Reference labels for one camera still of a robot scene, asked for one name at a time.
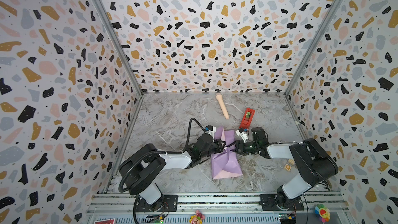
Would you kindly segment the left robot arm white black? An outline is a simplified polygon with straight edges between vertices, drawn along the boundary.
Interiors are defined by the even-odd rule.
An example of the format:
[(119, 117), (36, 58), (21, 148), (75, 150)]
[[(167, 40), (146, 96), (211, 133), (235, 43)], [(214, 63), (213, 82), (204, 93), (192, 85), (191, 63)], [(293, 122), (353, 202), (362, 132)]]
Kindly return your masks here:
[(119, 166), (122, 178), (118, 191), (139, 196), (151, 207), (158, 208), (164, 195), (154, 181), (162, 171), (191, 169), (221, 153), (226, 144), (226, 141), (214, 138), (211, 131), (202, 134), (196, 143), (183, 151), (159, 150), (153, 144), (147, 144)]

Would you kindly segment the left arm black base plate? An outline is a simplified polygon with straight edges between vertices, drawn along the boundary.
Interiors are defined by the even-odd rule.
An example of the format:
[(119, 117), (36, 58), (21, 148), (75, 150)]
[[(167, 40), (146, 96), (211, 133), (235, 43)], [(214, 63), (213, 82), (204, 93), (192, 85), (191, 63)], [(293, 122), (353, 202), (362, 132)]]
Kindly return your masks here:
[(135, 209), (138, 213), (176, 212), (177, 204), (177, 195), (162, 195), (153, 204), (148, 204), (144, 198), (139, 197)]

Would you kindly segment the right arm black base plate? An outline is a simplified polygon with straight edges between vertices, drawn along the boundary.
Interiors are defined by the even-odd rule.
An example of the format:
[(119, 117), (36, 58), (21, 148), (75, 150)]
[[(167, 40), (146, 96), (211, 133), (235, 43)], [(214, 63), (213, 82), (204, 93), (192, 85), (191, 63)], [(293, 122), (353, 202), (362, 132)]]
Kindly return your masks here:
[(289, 199), (279, 194), (261, 194), (260, 205), (263, 211), (303, 211), (300, 197)]

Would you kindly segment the red tape dispenser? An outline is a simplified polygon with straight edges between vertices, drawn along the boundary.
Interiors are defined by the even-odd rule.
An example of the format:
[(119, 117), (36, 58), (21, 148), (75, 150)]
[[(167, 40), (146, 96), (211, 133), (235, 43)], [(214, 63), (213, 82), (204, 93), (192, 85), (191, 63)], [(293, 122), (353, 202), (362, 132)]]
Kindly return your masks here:
[(250, 125), (251, 125), (251, 122), (252, 122), (252, 119), (254, 117), (254, 114), (255, 114), (255, 110), (253, 110), (251, 108), (246, 108), (246, 111), (245, 111), (244, 116), (243, 116), (243, 118), (241, 120), (239, 128), (249, 129)]

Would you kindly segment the pink wrapping paper sheet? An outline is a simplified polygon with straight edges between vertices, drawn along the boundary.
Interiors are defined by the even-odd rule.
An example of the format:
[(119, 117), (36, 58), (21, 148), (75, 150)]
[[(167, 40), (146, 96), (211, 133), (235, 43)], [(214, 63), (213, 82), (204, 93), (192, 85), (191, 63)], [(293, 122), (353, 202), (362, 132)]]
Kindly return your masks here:
[[(235, 141), (235, 131), (226, 131), (223, 126), (220, 126), (217, 128), (214, 138), (226, 141), (226, 146), (228, 146)], [(236, 153), (227, 151), (226, 147), (222, 153), (211, 156), (211, 170), (213, 179), (233, 178), (243, 174)]]

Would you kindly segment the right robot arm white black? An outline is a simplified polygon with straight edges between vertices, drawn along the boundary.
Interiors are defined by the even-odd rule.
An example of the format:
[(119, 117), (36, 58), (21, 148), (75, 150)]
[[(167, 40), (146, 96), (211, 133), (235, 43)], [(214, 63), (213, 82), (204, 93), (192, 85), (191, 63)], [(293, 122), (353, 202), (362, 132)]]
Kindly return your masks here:
[(232, 148), (241, 156), (259, 155), (265, 159), (291, 159), (298, 170), (293, 179), (277, 189), (275, 201), (280, 207), (290, 204), (339, 171), (336, 162), (315, 139), (306, 139), (300, 143), (270, 143), (263, 128), (253, 128), (251, 132), (251, 140), (236, 140), (227, 145), (227, 148)]

